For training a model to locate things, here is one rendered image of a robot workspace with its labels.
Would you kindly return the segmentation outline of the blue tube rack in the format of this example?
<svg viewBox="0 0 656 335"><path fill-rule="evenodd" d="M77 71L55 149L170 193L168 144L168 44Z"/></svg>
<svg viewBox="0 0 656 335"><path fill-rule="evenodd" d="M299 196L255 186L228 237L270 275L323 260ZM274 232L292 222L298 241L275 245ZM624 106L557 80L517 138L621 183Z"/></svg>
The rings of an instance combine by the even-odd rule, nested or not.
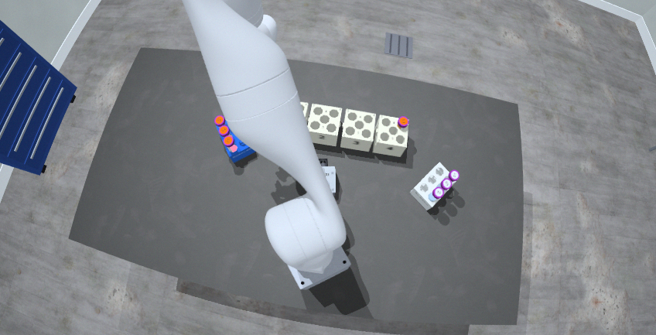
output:
<svg viewBox="0 0 656 335"><path fill-rule="evenodd" d="M231 130L230 130L231 132ZM237 145L237 150L235 152L230 152L229 149L225 146L227 153L231 160L233 162L237 162L240 159L243 159L246 156L249 156L250 154L254 153L255 151L251 149L249 146L245 145L240 139L238 139L232 132L231 132L233 139ZM244 147L243 147L244 146Z"/></svg>

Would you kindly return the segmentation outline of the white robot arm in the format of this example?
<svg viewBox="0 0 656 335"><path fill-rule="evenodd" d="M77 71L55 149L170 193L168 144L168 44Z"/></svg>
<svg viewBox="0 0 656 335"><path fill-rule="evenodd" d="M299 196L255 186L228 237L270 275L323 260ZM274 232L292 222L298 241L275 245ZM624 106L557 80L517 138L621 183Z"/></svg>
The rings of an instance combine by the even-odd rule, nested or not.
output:
<svg viewBox="0 0 656 335"><path fill-rule="evenodd" d="M332 251L345 242L346 228L288 61L275 43L275 20L264 15L261 0L182 2L228 127L307 192L265 215L272 247L296 270L323 274Z"/></svg>

